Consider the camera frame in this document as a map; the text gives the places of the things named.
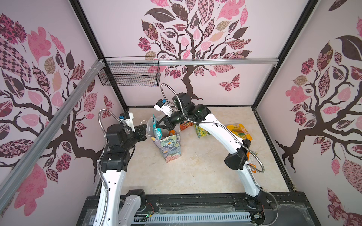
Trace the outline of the orange chip snack bag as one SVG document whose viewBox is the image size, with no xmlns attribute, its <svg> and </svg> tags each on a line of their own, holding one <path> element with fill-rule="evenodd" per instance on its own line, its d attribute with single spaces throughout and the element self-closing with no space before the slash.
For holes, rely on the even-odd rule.
<svg viewBox="0 0 362 226">
<path fill-rule="evenodd" d="M 186 121 L 186 122 L 180 124 L 180 130 L 183 131 L 183 130 L 185 130 L 185 129 L 189 128 L 189 127 L 192 127 L 192 126 L 194 126 L 194 123 Z"/>
</svg>

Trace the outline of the teal snack bag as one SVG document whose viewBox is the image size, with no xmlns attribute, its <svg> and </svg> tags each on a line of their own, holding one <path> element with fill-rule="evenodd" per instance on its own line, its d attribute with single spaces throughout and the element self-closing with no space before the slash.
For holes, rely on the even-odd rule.
<svg viewBox="0 0 362 226">
<path fill-rule="evenodd" d="M 158 121 L 157 118 L 155 117 L 155 115 L 153 115 L 152 117 L 152 126 L 153 126 L 153 132 L 155 135 L 155 138 L 157 138 L 158 140 L 162 139 L 162 131 L 160 128 L 158 128 L 157 125 Z"/>
</svg>

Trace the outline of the light green snack bag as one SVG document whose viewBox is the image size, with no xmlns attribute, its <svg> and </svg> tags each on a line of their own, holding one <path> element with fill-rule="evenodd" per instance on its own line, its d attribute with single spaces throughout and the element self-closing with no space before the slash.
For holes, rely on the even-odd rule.
<svg viewBox="0 0 362 226">
<path fill-rule="evenodd" d="M 197 135 L 198 138 L 210 135 L 210 133 L 208 131 L 201 128 L 200 126 L 198 126 L 196 124 L 194 126 L 195 126 L 195 130 L 196 130 L 196 135 Z"/>
</svg>

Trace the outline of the patterned paper bag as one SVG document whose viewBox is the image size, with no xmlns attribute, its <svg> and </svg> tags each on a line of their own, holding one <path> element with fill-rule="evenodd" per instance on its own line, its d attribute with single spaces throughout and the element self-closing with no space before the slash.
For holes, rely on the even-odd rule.
<svg viewBox="0 0 362 226">
<path fill-rule="evenodd" d="M 165 129 L 161 129 L 162 131 L 162 139 L 158 140 L 155 138 L 152 126 L 152 117 L 151 116 L 147 121 L 142 120 L 141 124 L 146 124 L 146 136 L 151 138 L 153 143 L 161 152 L 165 161 L 168 163 L 172 160 L 175 160 L 181 157 L 181 130 L 180 125 L 176 125 L 176 127 L 172 131 L 168 131 Z M 159 122 L 163 116 L 158 115 L 155 116 L 157 121 Z"/>
</svg>

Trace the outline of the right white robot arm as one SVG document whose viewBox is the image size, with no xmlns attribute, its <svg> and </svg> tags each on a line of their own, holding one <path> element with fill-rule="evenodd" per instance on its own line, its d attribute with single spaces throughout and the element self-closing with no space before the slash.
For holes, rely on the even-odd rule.
<svg viewBox="0 0 362 226">
<path fill-rule="evenodd" d="M 247 206 L 252 209 L 261 207 L 266 199 L 263 195 L 265 191 L 256 182 L 252 171 L 264 173 L 265 167 L 256 152 L 250 150 L 250 140 L 236 136 L 219 122 L 210 109 L 203 104 L 194 104 L 186 93 L 177 94 L 172 102 L 174 107 L 167 99 L 160 99 L 155 104 L 154 108 L 165 114 L 156 127 L 171 131 L 176 125 L 187 121 L 210 133 L 228 150 L 224 163 L 238 173 L 245 189 Z"/>
</svg>

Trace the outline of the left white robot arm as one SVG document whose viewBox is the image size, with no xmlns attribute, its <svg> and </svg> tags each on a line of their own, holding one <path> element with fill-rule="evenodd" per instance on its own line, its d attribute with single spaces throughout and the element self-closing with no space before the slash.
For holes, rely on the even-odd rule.
<svg viewBox="0 0 362 226">
<path fill-rule="evenodd" d="M 97 167 L 102 188 L 93 222 L 95 226 L 129 226 L 137 212 L 146 209 L 146 195 L 143 189 L 129 190 L 121 198 L 123 182 L 128 164 L 138 142 L 145 141 L 147 125 L 131 129 L 123 123 L 108 127 L 104 133 L 106 144 Z"/>
</svg>

